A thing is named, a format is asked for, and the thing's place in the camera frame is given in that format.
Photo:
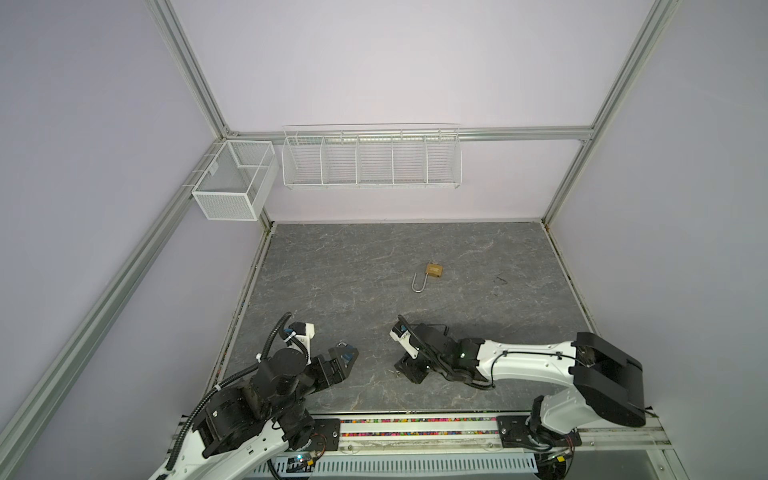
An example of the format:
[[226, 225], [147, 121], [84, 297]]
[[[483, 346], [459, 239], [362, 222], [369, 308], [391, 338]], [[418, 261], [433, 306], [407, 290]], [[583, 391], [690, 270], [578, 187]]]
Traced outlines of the brass padlock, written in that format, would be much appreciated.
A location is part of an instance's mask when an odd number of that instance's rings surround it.
[[431, 278], [440, 278], [443, 275], [444, 267], [440, 264], [428, 263], [425, 266], [424, 273], [415, 273], [411, 281], [411, 291], [416, 294], [422, 293]]

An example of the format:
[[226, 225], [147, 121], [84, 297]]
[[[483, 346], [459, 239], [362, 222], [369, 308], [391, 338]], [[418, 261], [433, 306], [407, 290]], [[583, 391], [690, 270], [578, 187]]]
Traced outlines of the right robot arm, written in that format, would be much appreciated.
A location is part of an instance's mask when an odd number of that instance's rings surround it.
[[646, 423], [641, 362], [592, 332], [561, 343], [505, 344], [455, 340], [400, 317], [389, 335], [405, 351], [396, 370], [414, 384], [437, 373], [478, 390], [493, 389], [501, 380], [558, 386], [559, 392], [533, 401], [524, 434], [532, 450], [548, 450], [599, 419], [631, 428]]

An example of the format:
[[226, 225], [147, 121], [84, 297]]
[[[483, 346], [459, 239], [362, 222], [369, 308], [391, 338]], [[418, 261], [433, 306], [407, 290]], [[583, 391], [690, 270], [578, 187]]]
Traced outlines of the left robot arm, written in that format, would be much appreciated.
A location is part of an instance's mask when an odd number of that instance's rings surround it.
[[349, 377], [359, 356], [340, 343], [310, 354], [314, 326], [285, 313], [254, 364], [215, 384], [181, 425], [155, 479], [243, 479], [261, 465], [280, 476], [273, 460], [291, 453], [288, 474], [312, 470], [338, 446], [340, 423], [315, 420], [307, 396]]

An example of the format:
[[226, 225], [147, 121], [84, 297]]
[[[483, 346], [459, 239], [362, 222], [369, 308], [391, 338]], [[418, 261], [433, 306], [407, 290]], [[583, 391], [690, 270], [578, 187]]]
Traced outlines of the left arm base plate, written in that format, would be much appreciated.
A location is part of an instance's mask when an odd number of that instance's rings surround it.
[[337, 451], [341, 439], [341, 420], [339, 418], [315, 418], [308, 427], [303, 427], [298, 435], [294, 451]]

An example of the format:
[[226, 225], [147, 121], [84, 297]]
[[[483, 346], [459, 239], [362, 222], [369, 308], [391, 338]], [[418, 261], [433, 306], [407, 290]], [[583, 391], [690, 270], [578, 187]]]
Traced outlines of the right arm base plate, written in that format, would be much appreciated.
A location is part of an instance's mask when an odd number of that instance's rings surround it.
[[523, 448], [538, 452], [553, 448], [551, 442], [531, 431], [526, 415], [498, 415], [496, 421], [503, 448]]

